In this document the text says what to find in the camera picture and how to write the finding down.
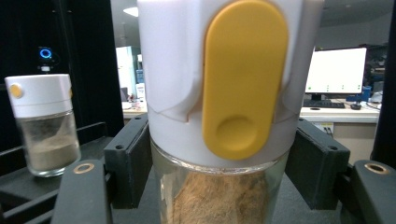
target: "ceiling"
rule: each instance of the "ceiling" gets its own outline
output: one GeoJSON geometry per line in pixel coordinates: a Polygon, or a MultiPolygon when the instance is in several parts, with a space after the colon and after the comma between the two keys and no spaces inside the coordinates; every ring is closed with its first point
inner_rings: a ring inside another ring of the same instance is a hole
{"type": "MultiPolygon", "coordinates": [[[[123,12],[136,0],[111,0],[116,47],[140,47],[137,18],[123,12]]],[[[320,26],[336,26],[375,20],[391,13],[393,0],[325,0],[320,26]]]]}

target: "clear glass container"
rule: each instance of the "clear glass container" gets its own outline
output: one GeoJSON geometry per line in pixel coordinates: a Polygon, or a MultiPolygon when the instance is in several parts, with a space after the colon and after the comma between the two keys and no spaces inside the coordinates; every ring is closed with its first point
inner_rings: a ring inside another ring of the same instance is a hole
{"type": "Polygon", "coordinates": [[[151,142],[162,224],[271,223],[288,152],[247,168],[210,168],[151,142]]]}
{"type": "Polygon", "coordinates": [[[81,158],[72,110],[17,119],[29,171],[37,176],[61,175],[81,158]]]}

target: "wall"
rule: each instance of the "wall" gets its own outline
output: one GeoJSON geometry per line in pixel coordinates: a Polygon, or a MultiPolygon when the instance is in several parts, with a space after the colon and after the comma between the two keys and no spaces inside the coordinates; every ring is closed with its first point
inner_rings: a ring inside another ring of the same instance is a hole
{"type": "Polygon", "coordinates": [[[369,22],[321,27],[316,46],[341,49],[360,44],[383,45],[389,40],[390,19],[391,13],[369,22]]]}

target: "keyboard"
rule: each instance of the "keyboard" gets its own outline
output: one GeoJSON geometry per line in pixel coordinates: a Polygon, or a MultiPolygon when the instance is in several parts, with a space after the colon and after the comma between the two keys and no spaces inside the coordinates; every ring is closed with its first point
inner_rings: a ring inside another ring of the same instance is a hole
{"type": "Polygon", "coordinates": [[[335,103],[330,100],[304,100],[303,107],[319,107],[319,108],[336,108],[344,109],[346,106],[344,103],[335,103]]]}

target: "computer mouse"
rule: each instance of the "computer mouse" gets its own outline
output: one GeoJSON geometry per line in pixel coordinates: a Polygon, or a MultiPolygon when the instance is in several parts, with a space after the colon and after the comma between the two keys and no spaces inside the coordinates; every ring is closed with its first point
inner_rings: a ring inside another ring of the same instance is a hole
{"type": "Polygon", "coordinates": [[[353,104],[353,105],[350,105],[350,108],[354,109],[354,110],[360,110],[361,109],[361,105],[353,104]]]}

